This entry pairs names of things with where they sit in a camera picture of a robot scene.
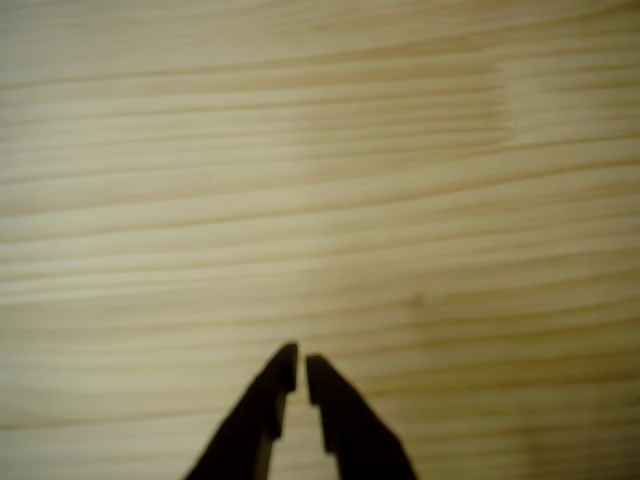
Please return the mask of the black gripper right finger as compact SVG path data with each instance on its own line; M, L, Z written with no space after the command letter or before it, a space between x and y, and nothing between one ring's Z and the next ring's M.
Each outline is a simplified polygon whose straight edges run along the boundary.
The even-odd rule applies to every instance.
M310 402L320 412L325 451L341 479L414 479L399 438L321 355L306 357Z

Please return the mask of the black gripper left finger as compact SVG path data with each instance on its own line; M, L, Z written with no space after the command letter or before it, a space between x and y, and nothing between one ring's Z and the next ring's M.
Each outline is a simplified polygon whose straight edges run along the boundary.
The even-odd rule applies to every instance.
M287 395L296 389L298 346L283 345L252 380L186 475L188 480L268 477L282 435Z

